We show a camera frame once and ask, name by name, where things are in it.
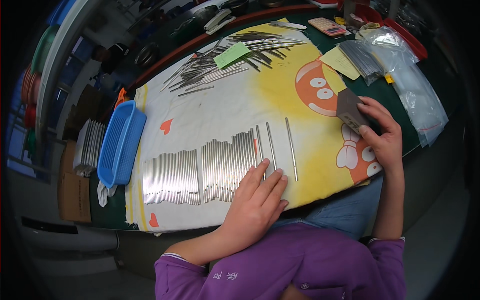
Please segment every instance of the cartoon eye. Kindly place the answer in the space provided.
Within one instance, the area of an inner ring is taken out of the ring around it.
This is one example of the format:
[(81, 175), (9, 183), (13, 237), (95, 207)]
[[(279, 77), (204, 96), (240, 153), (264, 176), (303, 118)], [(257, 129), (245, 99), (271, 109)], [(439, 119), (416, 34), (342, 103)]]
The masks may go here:
[(380, 172), (382, 169), (383, 169), (382, 165), (380, 165), (379, 163), (377, 162), (371, 163), (367, 168), (367, 176), (368, 177), (373, 176), (378, 172)]
[(325, 84), (327, 84), (327, 80), (320, 77), (315, 77), (312, 80), (310, 80), (310, 85), (313, 87), (322, 87)]
[(317, 92), (317, 97), (319, 99), (329, 99), (333, 97), (333, 91), (329, 88), (321, 88)]
[(361, 152), (361, 158), (364, 161), (372, 161), (375, 159), (375, 152), (373, 151), (372, 147), (368, 146)]

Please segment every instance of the cartoon print fabric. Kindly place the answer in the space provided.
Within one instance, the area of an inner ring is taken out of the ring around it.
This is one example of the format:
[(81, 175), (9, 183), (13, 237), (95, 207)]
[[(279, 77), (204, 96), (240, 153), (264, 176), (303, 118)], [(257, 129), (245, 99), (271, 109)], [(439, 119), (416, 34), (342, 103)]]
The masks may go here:
[[(318, 59), (321, 53), (317, 47), (294, 30), (263, 24), (239, 33), (249, 30), (302, 39), (307, 44), (285, 51), (284, 60), (272, 58), (271, 70), (260, 66), (261, 72), (257, 72), (250, 68), (216, 81), (215, 88), (182, 97), (177, 97), (182, 90), (159, 93), (163, 82), (188, 59), (187, 55), (137, 89), (135, 101), (147, 121), (131, 181), (125, 188), (127, 223), (148, 232), (221, 224), (230, 203), (213, 200), (201, 205), (144, 204), (141, 165), (161, 153), (197, 149), (202, 186), (201, 147), (212, 139), (231, 142), (232, 135), (250, 128), (255, 132), (255, 125), (259, 125), (263, 155), (272, 160), (265, 122), (270, 124), (277, 167), (289, 178), (282, 196), (289, 201), (287, 209), (324, 199), (381, 170), (372, 149), (335, 117), (337, 94), (345, 84), (335, 70)], [(292, 133), (298, 181), (294, 179), (285, 117)], [(271, 164), (266, 175), (273, 171)]]

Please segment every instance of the right hand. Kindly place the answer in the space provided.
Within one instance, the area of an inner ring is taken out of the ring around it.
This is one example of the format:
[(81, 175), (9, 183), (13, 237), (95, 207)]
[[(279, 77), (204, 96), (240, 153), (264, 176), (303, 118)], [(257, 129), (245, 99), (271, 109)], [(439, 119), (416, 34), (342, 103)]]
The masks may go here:
[(377, 120), (382, 128), (382, 135), (378, 136), (369, 126), (360, 126), (363, 139), (372, 147), (378, 162), (386, 171), (402, 168), (402, 128), (377, 100), (359, 98), (363, 102), (357, 104), (359, 111)]
[(281, 200), (288, 183), (282, 169), (262, 182), (269, 164), (266, 158), (257, 168), (250, 168), (235, 191), (225, 221), (217, 229), (223, 234), (223, 240), (229, 241), (232, 254), (261, 239), (288, 204), (287, 200)]

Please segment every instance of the sanding block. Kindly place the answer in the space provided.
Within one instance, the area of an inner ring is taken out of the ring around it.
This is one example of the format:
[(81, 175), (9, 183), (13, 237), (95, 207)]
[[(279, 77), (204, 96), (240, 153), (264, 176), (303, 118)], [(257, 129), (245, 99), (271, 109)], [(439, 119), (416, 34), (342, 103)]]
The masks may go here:
[(357, 134), (361, 125), (369, 125), (367, 118), (358, 110), (357, 103), (363, 103), (349, 88), (338, 93), (336, 116)]

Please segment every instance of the green paper tag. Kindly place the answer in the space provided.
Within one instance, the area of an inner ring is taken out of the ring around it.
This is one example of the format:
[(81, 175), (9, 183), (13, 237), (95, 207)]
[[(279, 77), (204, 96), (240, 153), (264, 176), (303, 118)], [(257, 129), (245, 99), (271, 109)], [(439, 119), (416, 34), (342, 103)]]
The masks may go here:
[(250, 52), (250, 50), (242, 42), (238, 42), (225, 50), (222, 54), (215, 56), (213, 60), (218, 68), (221, 69), (248, 52)]

